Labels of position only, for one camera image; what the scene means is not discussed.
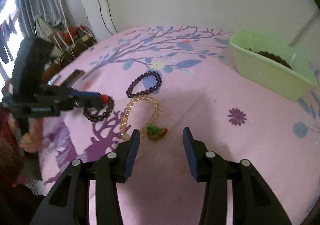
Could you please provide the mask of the left hand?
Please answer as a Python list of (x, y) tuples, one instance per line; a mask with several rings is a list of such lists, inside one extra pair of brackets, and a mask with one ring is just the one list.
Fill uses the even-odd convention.
[(36, 153), (40, 150), (43, 141), (43, 118), (31, 121), (29, 131), (22, 136), (20, 146), (29, 153)]

